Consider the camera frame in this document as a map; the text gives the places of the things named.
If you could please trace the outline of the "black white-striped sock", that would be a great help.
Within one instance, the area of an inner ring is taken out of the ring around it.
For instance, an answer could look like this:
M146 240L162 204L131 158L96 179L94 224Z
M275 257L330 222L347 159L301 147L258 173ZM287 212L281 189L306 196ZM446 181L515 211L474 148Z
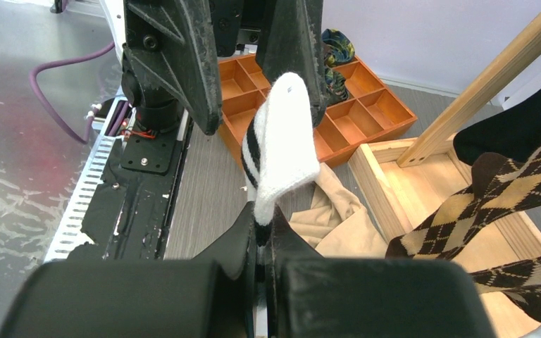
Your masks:
M453 140L466 165L493 152L524 162L541 145L541 89L521 103L458 132Z

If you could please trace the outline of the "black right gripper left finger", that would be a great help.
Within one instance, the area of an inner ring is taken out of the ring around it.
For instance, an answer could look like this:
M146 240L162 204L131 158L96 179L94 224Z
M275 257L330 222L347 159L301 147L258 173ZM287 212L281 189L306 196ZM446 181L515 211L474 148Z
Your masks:
M0 337L253 337L253 203L189 260L59 261L31 274Z

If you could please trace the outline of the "brown argyle sock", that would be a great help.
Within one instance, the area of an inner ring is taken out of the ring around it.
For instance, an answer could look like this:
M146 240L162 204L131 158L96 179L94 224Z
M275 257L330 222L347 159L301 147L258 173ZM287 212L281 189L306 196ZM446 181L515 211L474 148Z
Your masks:
M471 273L480 294L503 293L541 323L541 256Z
M524 162L485 152L471 177L417 228L392 239L386 257L451 260L490 223L541 206L541 145Z

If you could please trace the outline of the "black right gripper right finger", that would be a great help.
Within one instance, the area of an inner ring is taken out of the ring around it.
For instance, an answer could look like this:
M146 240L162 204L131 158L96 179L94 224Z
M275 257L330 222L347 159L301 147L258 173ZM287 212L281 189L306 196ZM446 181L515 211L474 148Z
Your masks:
M274 211L270 337L493 337L470 276L449 261L324 258Z

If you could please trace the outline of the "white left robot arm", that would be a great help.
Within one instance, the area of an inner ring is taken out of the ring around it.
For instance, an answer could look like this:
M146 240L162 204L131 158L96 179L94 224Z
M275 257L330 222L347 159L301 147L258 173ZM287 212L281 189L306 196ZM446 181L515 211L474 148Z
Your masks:
M271 82L305 82L311 118L328 106L321 48L322 1L103 1L123 68L124 95L148 130L166 130L185 108L202 132L221 123L218 59L254 35L256 62Z

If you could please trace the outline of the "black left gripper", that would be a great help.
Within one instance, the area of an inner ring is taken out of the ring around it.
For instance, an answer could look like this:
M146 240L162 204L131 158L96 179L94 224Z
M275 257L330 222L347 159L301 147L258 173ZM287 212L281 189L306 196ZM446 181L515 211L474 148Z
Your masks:
M267 80L293 72L309 93L313 126L328 106L322 0L124 1L124 89L139 124L162 131L187 111L202 132L221 122L218 57L258 45Z

